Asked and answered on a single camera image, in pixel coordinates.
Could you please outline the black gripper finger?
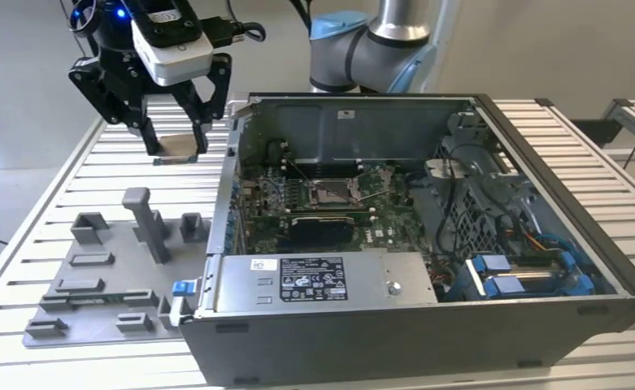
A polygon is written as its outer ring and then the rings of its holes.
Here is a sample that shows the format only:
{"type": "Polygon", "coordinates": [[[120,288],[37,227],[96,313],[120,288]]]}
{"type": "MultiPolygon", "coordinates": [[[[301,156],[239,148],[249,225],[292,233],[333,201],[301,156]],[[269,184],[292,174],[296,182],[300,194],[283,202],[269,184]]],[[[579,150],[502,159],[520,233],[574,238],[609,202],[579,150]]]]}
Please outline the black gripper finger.
{"type": "Polygon", "coordinates": [[[212,67],[205,76],[213,83],[213,94],[204,101],[197,93],[192,80],[184,81],[173,88],[173,97],[180,107],[185,110],[193,125],[196,154],[208,151],[206,132],[215,119],[221,119],[229,95],[233,59],[229,54],[221,53],[212,56],[212,67]]]}
{"type": "Polygon", "coordinates": [[[142,62],[121,56],[81,58],[69,71],[74,83],[86,100],[109,124],[125,124],[145,144],[149,155],[162,149],[153,121],[148,116],[148,96],[156,88],[142,62]]]}

